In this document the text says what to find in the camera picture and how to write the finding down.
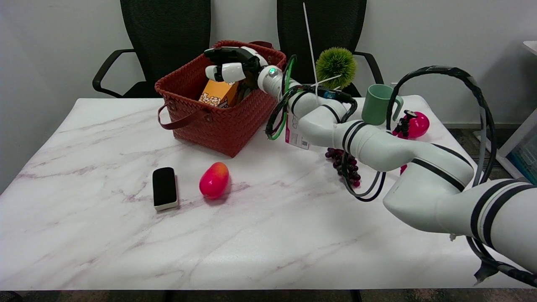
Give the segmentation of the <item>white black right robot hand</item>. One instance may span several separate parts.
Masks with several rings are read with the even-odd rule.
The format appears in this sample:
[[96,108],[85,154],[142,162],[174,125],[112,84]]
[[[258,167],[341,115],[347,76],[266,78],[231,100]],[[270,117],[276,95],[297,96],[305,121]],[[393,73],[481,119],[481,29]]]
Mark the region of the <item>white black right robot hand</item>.
[[244,81],[252,90],[258,89],[258,76],[269,65],[250,47],[215,47],[205,50],[203,55],[212,63],[205,68],[208,79],[226,83]]

